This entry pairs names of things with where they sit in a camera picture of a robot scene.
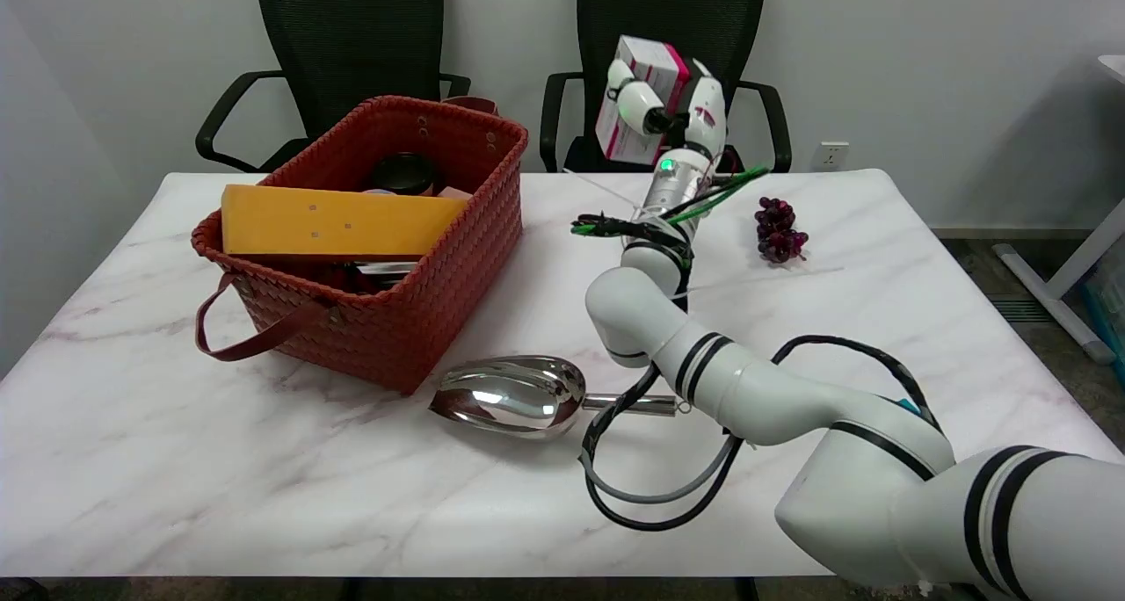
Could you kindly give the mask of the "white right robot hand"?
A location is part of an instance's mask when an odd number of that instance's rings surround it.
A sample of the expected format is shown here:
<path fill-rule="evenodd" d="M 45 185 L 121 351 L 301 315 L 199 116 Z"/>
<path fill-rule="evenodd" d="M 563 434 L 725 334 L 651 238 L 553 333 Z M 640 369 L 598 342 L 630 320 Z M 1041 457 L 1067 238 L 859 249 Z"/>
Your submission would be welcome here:
<path fill-rule="evenodd" d="M 668 44 L 644 51 L 624 43 L 608 68 L 595 128 L 608 160 L 657 163 L 690 149 L 716 160 L 726 144 L 726 101 L 708 66 Z"/>

